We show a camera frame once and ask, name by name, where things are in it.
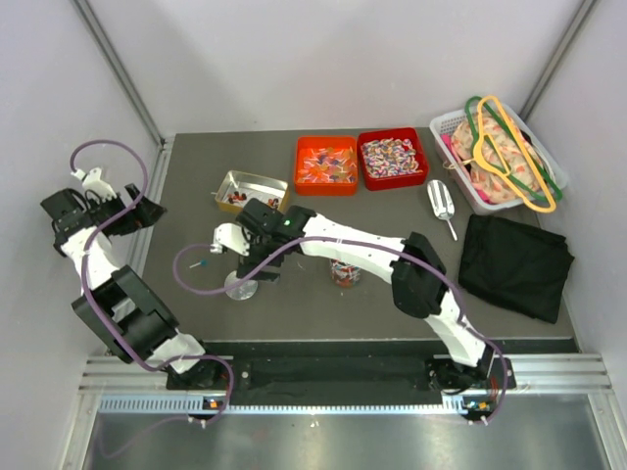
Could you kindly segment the gold candy tin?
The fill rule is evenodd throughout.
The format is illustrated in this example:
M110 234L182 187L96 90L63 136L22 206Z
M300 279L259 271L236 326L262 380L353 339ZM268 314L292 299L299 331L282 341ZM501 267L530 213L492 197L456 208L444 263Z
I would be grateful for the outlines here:
M238 170L230 170L215 192L218 208L232 213L241 212L252 199L284 212L288 198L287 182Z

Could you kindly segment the clear jar lid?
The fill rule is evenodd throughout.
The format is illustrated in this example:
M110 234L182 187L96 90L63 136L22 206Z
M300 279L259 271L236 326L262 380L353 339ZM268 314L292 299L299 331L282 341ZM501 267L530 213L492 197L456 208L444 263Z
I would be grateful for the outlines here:
M229 273L224 280L225 294L234 301L251 299L257 293L259 283L256 280L240 281L236 271Z

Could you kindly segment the clear glass jar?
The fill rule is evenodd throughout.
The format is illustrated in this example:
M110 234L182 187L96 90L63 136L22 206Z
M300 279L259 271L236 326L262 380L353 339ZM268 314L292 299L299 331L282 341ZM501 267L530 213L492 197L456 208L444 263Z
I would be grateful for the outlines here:
M361 280L362 270L355 265L332 259L329 262L331 280L339 287L352 288Z

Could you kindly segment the metal scoop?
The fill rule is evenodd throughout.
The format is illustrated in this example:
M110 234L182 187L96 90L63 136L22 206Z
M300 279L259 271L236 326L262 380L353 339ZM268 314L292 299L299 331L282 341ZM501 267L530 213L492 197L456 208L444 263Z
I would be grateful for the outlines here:
M447 223L452 237L458 240L458 234L453 226L455 205L448 187L438 179L431 179L427 183L427 195L434 215Z

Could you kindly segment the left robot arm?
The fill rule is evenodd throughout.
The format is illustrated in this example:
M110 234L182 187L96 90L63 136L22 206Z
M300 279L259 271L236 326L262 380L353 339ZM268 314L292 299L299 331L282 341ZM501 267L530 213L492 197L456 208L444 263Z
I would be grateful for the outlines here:
M144 280L113 256L111 239L154 225L166 210L125 187L133 206L110 190L65 188L41 207L51 218L53 246L74 264L81 294L72 302L78 318L125 363L145 364L168 375L174 390L210 390L227 384L229 371L207 355Z

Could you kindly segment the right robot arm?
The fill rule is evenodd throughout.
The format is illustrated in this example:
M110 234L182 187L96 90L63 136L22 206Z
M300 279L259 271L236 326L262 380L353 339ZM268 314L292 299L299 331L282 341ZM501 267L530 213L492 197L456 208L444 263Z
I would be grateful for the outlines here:
M215 236L239 255L240 276L256 276L264 264L280 265L292 253L335 259L375 275L390 285L398 310L424 320L442 340L463 388L492 377L495 347L467 320L461 293L425 236L375 235L304 207L279 211L257 199Z

